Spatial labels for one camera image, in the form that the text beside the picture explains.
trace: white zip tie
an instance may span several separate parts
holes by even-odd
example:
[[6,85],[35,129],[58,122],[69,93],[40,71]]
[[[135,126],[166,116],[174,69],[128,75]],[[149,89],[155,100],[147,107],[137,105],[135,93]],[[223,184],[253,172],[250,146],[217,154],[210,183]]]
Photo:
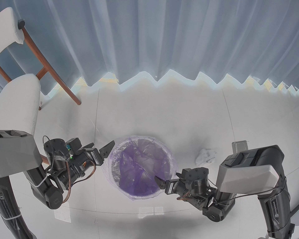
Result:
[[10,218],[5,218],[5,217],[3,217],[2,215],[1,215],[1,217],[4,219],[4,220],[12,220],[12,219],[15,219],[15,218],[18,218],[18,217],[20,217],[22,214],[20,213],[20,215],[18,215],[18,216],[15,216],[15,217],[10,217]]
[[34,184],[33,184],[32,182],[30,182],[29,180],[28,180],[28,181],[31,183],[31,185],[32,185],[33,187],[36,187],[36,188],[38,188],[39,186],[41,186],[41,185],[42,185],[42,183],[43,183],[43,182],[44,182],[44,181],[47,179],[47,177],[48,177],[48,176],[50,176],[50,175],[51,175],[50,173],[47,173],[47,174],[46,174],[46,177],[45,177],[45,178],[44,178],[44,179],[43,179],[43,180],[40,182],[40,184],[39,184],[39,185],[37,185],[37,186],[36,186],[36,185],[34,185]]

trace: white sticker label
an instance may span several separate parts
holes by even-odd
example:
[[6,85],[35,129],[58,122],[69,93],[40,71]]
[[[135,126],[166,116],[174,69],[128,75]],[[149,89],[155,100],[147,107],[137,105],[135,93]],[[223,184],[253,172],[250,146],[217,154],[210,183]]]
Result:
[[173,188],[173,183],[170,184],[169,190],[168,190],[168,194],[170,194],[172,192],[172,188]]
[[97,157],[96,157],[95,154],[94,154],[94,152],[91,152],[91,155],[92,155],[92,157],[93,157],[95,163],[98,164],[98,165],[100,165],[100,164],[99,164],[99,161],[97,160]]

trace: curtain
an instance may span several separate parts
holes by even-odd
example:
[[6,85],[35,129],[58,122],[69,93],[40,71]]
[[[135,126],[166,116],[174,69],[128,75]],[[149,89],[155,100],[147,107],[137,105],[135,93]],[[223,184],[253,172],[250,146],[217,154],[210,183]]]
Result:
[[[123,83],[141,71],[159,80],[169,69],[195,80],[299,88],[299,1],[262,0],[2,0],[12,7],[63,81],[92,86],[107,72]],[[24,45],[0,54],[13,79],[42,65]],[[6,82],[0,78],[0,86]],[[56,82],[41,79],[48,94]]]

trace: purple plastic bag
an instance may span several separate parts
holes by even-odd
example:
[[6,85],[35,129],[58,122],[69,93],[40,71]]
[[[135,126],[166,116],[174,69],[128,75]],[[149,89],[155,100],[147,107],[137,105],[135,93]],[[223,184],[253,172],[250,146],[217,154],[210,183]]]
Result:
[[173,178],[177,164],[170,150],[155,138],[129,136],[115,140],[102,169],[113,186],[135,200],[153,198],[163,192],[154,176]]

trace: white tile floor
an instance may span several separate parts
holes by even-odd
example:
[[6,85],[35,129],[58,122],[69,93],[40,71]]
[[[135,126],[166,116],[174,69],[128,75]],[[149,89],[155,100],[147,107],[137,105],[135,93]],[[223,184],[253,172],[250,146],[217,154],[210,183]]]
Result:
[[[76,93],[80,106],[58,90],[38,114],[34,137],[40,152],[44,154],[43,135],[79,137],[83,145],[95,142],[97,148],[121,136],[148,135],[170,148],[179,170],[194,168],[202,148],[215,149],[217,159],[209,166],[209,178],[215,182],[219,164],[232,154],[232,142],[247,140],[249,148],[278,144],[285,154],[291,208],[299,203],[299,96],[265,87],[256,90],[249,82],[236,87],[229,78],[212,86],[206,76],[192,85],[182,83],[180,76],[161,80],[156,87],[149,77],[140,77],[123,91],[109,82],[81,86]],[[72,188],[68,207],[54,212],[33,196],[22,173],[10,178],[22,215],[37,238],[252,239],[266,234],[256,196],[237,199],[227,218],[213,223],[175,195],[131,201],[99,168]],[[2,238],[13,238],[1,222],[0,231]]]

